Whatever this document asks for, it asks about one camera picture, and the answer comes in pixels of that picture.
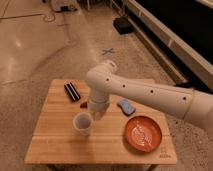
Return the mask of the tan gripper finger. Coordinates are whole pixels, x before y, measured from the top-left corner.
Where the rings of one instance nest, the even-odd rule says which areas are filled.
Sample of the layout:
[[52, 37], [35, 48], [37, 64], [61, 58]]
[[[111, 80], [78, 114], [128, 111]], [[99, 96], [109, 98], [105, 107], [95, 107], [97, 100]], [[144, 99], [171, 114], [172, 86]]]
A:
[[101, 113], [100, 112], [95, 112], [94, 113], [94, 120], [100, 120], [101, 119]]

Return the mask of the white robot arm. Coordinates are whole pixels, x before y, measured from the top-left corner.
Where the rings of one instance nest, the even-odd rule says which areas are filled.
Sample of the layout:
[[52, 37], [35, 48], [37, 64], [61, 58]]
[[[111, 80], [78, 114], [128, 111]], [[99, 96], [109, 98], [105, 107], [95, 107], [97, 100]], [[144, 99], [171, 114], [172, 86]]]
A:
[[92, 111], [105, 112], [113, 94], [183, 119], [208, 133], [213, 132], [212, 94], [128, 79], [116, 75], [116, 70], [116, 64], [107, 60], [87, 72], [88, 106]]

